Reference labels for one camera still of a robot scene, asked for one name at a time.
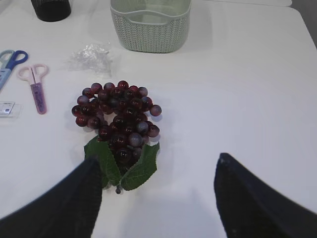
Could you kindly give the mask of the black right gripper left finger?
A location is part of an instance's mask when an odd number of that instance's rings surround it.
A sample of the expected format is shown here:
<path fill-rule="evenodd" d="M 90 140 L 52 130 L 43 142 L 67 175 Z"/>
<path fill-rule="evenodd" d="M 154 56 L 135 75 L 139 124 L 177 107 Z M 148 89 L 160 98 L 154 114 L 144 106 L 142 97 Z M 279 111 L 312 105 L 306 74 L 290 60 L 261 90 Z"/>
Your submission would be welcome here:
<path fill-rule="evenodd" d="M 86 159 L 48 192 L 0 220 L 2 238 L 89 238 L 102 201 L 101 169 Z"/>

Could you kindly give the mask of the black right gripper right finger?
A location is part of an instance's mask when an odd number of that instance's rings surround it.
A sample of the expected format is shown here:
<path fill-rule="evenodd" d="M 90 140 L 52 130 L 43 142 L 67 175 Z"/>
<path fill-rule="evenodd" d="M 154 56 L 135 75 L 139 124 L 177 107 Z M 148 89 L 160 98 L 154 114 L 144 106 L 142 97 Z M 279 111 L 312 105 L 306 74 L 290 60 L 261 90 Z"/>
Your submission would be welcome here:
<path fill-rule="evenodd" d="M 317 215 L 221 153 L 214 177 L 216 206 L 229 238 L 315 238 Z"/>

